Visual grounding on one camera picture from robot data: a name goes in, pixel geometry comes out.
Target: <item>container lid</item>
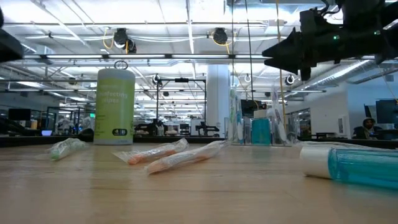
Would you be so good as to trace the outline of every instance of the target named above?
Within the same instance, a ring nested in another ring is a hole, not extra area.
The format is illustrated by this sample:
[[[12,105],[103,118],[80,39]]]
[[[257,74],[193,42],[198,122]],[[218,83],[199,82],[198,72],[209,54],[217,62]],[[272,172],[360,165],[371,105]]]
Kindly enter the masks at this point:
[[[330,146],[304,146],[300,153],[302,171],[305,175],[329,178],[328,155]]]

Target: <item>pole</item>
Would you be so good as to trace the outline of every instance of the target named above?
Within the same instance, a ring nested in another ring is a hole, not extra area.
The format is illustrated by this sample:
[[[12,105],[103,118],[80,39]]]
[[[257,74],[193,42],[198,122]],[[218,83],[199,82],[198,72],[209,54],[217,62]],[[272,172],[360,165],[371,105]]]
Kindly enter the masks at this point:
[[[80,108],[77,111],[76,134],[79,134]]]
[[[159,79],[156,82],[156,122],[159,117]]]
[[[50,113],[50,107],[47,107],[47,114],[45,115],[45,129],[46,130],[49,129],[49,113]]]
[[[203,82],[205,83],[205,125],[206,125],[207,84],[206,84],[206,80],[204,80]]]

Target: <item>desk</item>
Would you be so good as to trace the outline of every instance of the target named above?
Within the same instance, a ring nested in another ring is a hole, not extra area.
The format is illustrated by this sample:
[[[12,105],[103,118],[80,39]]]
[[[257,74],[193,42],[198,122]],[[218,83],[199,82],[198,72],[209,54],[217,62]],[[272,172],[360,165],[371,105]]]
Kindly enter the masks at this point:
[[[149,149],[153,144],[135,144]],[[91,146],[59,162],[49,146],[0,150],[1,223],[397,223],[398,192],[303,177],[294,147],[231,146],[146,176]]]

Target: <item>plastic wrapper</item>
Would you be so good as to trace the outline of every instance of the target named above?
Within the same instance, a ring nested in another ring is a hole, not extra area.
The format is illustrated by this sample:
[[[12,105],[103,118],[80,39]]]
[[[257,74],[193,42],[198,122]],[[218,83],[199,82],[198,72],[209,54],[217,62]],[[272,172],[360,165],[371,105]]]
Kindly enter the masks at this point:
[[[144,161],[153,161],[161,157],[170,156],[178,152],[185,151],[189,148],[189,144],[185,138],[179,141],[167,144],[161,144],[154,149],[148,151],[131,151],[131,152],[115,152],[114,155],[130,165]]]
[[[227,146],[229,146],[229,142],[227,141],[214,141],[198,149],[180,152],[154,161],[146,167],[146,171],[148,174],[153,174],[155,172],[209,159],[217,155],[220,149]]]
[[[243,144],[243,117],[241,98],[233,87],[229,91],[229,123],[228,123],[228,140],[233,143]]]
[[[88,147],[88,145],[79,139],[68,138],[67,140],[64,140],[62,142],[58,142],[58,143],[54,144],[49,149],[49,153],[50,153],[50,157],[53,161],[58,161],[60,159],[63,159],[65,157],[69,156],[70,154],[72,154],[76,151],[80,151],[87,147]]]
[[[275,85],[272,86],[272,92],[271,92],[271,100],[272,100],[272,114],[274,115],[275,118],[275,125],[276,125],[276,132],[274,134],[278,135],[278,139],[282,141],[283,144],[289,143],[287,140],[286,136],[286,130],[284,126],[284,113],[283,110],[279,104],[279,96],[278,96],[278,90],[275,87]]]

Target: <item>yellow cable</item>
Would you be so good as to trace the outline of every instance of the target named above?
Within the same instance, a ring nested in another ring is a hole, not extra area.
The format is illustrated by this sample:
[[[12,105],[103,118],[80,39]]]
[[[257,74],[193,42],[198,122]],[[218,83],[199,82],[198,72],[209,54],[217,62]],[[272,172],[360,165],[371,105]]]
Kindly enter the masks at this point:
[[[108,46],[105,44],[106,30],[107,30],[107,29],[105,29],[104,38],[102,39],[102,43],[104,44],[104,46],[105,46],[107,49],[111,49],[111,48],[113,47],[113,42],[114,42],[114,40],[113,40],[113,37],[112,37],[112,44],[111,44],[110,47],[108,47]]]
[[[280,28],[279,28],[279,0],[276,0],[276,17],[277,17],[277,27],[278,27],[278,43],[280,43]],[[286,114],[285,114],[285,96],[284,96],[284,86],[282,84],[282,69],[279,69],[279,84],[280,84],[280,96],[282,97],[282,111],[284,114],[284,126],[286,130]]]
[[[228,47],[228,45],[225,45],[225,47],[226,47],[226,52],[229,54],[229,47]]]

